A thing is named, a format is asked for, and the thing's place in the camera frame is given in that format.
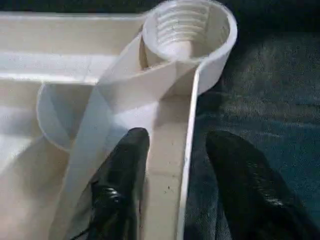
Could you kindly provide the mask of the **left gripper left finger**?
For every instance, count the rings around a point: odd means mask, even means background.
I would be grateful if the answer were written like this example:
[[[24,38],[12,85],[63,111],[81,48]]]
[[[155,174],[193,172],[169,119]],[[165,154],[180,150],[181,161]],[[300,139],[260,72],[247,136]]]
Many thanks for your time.
[[[91,216],[76,240],[139,240],[150,136],[131,128],[98,169],[90,184]]]

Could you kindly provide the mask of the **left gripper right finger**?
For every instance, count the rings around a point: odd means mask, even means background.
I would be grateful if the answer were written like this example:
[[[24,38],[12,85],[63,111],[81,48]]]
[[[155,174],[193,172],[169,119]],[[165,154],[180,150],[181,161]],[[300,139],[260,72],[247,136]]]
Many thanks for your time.
[[[318,240],[320,230],[262,151],[228,131],[210,131],[205,148],[234,240]]]

